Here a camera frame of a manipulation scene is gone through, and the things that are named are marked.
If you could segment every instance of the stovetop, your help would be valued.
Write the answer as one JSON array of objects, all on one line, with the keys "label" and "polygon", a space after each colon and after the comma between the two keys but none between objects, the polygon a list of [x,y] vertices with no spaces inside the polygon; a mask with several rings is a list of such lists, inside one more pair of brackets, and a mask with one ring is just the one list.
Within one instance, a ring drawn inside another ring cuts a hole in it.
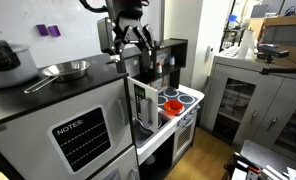
[{"label": "stovetop", "polygon": [[165,110],[164,104],[169,100],[178,100],[184,106],[183,110],[178,113],[176,116],[183,114],[190,106],[197,101],[196,97],[183,93],[175,88],[167,88],[166,90],[158,94],[158,107]]}]

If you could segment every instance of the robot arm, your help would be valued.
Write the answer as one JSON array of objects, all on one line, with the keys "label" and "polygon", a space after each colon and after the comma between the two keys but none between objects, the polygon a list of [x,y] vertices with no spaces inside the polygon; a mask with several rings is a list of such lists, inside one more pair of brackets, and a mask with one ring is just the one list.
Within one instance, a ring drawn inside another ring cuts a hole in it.
[{"label": "robot arm", "polygon": [[98,33],[101,51],[108,53],[116,63],[119,73],[126,72],[122,53],[127,44],[135,44],[142,51],[143,68],[149,70],[151,50],[154,48],[153,37],[149,25],[142,26],[142,6],[148,6],[148,0],[106,0],[107,7],[92,8],[86,0],[80,0],[91,12],[108,12],[106,17],[98,21]]}]

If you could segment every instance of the pan handle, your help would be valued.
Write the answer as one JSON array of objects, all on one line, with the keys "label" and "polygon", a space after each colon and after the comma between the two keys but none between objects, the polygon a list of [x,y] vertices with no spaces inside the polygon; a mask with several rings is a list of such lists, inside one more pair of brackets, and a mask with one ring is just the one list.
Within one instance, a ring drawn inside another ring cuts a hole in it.
[{"label": "pan handle", "polygon": [[25,93],[33,93],[41,89],[42,87],[46,86],[47,84],[51,83],[52,81],[56,80],[58,76],[49,76],[38,83],[34,84],[33,86],[29,87],[26,89],[24,92]]}]

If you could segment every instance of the whiteboard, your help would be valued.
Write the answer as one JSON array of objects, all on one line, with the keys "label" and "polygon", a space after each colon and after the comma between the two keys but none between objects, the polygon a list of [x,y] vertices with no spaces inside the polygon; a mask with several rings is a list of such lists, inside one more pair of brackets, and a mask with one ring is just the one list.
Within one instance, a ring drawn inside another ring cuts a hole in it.
[{"label": "whiteboard", "polygon": [[[102,7],[105,0],[88,0]],[[160,37],[161,4],[152,0],[143,7],[142,24],[151,24],[155,39]],[[79,0],[0,0],[0,40],[30,45],[37,67],[102,54],[97,21],[108,13],[92,13]],[[61,36],[40,36],[38,24],[57,25]]]}]

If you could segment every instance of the frying pan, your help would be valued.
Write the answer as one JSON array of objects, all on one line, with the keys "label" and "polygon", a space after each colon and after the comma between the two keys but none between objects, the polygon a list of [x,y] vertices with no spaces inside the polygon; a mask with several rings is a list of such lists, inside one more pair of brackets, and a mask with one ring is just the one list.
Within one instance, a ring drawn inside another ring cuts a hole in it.
[{"label": "frying pan", "polygon": [[29,87],[24,92],[32,93],[38,91],[52,81],[66,82],[78,79],[86,75],[89,66],[90,63],[87,61],[72,61],[51,65],[41,71],[43,75],[48,77]]}]

